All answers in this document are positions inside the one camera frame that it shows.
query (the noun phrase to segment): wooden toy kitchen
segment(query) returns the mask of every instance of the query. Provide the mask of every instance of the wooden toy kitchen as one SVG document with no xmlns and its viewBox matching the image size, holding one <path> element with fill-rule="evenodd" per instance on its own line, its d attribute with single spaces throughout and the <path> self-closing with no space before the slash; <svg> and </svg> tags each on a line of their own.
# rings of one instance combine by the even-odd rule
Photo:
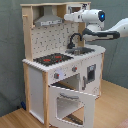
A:
<svg viewBox="0 0 128 128">
<path fill-rule="evenodd" d="M 95 100 L 101 96 L 105 49 L 87 45 L 78 35 L 85 23 L 64 20 L 90 2 L 22 4 L 26 109 L 45 128 L 93 128 Z M 75 48 L 68 49 L 70 42 Z M 83 123 L 71 122 L 84 107 Z"/>
</svg>

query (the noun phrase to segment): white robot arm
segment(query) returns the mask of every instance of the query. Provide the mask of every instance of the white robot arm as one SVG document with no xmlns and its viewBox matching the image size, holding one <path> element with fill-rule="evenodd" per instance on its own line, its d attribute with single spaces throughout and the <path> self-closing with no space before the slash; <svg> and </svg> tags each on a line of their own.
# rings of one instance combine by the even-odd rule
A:
<svg viewBox="0 0 128 128">
<path fill-rule="evenodd" d="M 65 20 L 85 22 L 87 27 L 82 32 L 86 41 L 113 40 L 128 36 L 128 18 L 122 19 L 112 28 L 102 31 L 104 28 L 105 13 L 102 10 L 80 10 L 64 16 Z"/>
</svg>

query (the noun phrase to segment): oven door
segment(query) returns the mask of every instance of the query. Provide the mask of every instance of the oven door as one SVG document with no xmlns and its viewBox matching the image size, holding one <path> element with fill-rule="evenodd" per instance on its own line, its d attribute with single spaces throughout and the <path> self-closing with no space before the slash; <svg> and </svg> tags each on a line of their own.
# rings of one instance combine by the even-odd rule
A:
<svg viewBox="0 0 128 128">
<path fill-rule="evenodd" d="M 64 120 L 81 107 L 84 107 L 84 118 L 82 125 Z M 50 124 L 58 128 L 93 128 L 95 110 L 95 96 L 60 88 L 49 87 L 49 117 Z"/>
</svg>

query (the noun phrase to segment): black stovetop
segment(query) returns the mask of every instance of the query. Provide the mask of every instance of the black stovetop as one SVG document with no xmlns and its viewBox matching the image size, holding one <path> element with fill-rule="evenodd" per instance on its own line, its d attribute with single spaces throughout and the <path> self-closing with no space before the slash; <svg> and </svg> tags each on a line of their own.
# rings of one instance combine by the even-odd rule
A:
<svg viewBox="0 0 128 128">
<path fill-rule="evenodd" d="M 61 54 L 61 53 L 54 53 L 51 55 L 43 56 L 40 58 L 36 58 L 33 61 L 40 63 L 45 66 L 51 66 L 57 63 L 61 63 L 67 60 L 73 59 L 73 57 Z"/>
</svg>

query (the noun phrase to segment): wall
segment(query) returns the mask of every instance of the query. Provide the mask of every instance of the wall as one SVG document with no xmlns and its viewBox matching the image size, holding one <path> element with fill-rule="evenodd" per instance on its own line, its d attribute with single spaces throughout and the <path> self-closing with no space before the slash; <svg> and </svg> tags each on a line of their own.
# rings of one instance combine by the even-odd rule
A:
<svg viewBox="0 0 128 128">
<path fill-rule="evenodd" d="M 33 28 L 31 31 L 33 58 L 66 50 L 71 35 L 78 33 L 78 26 L 79 23 L 62 23 Z M 77 47 L 78 36 L 72 41 Z"/>
<path fill-rule="evenodd" d="M 22 66 L 25 55 L 20 4 L 43 2 L 60 2 L 60 0 L 0 1 L 0 116 L 15 110 L 21 101 L 25 101 Z M 91 0 L 91 2 L 91 8 L 102 9 L 106 13 L 104 29 L 109 29 L 127 17 L 127 0 Z M 107 49 L 103 79 L 128 88 L 128 37 L 113 41 L 94 41 L 90 44 L 101 45 Z"/>
</svg>

